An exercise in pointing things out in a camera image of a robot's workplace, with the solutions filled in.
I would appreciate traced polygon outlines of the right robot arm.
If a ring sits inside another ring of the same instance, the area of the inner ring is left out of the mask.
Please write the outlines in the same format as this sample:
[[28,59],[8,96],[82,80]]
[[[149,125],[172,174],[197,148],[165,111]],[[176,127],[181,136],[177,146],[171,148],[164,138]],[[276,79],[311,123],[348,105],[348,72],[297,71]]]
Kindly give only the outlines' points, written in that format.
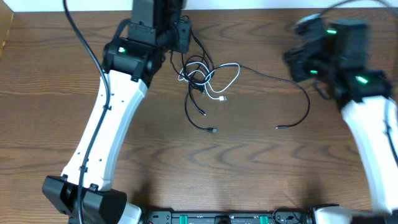
[[326,26],[314,14],[294,31],[303,44],[283,56],[290,76],[327,86],[355,140],[371,196],[369,212],[321,205],[310,211],[312,223],[397,223],[397,103],[385,73],[368,69],[368,23],[340,19]]

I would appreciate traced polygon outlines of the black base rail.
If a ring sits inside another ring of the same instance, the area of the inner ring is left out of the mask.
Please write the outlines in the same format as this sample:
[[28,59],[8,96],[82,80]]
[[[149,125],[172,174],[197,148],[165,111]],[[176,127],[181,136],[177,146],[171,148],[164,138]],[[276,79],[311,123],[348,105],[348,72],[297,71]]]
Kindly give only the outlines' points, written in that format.
[[311,214],[278,208],[272,212],[172,212],[149,211],[138,224],[312,224]]

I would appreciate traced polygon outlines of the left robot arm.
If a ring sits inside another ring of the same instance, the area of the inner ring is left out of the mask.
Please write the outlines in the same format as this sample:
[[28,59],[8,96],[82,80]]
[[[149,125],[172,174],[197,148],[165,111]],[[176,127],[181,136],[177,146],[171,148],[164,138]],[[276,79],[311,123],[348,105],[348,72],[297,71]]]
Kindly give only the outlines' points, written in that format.
[[118,156],[131,120],[169,50],[186,53],[184,0],[135,0],[96,61],[100,84],[80,143],[59,176],[48,176],[43,194],[70,223],[139,223],[142,209],[114,190]]

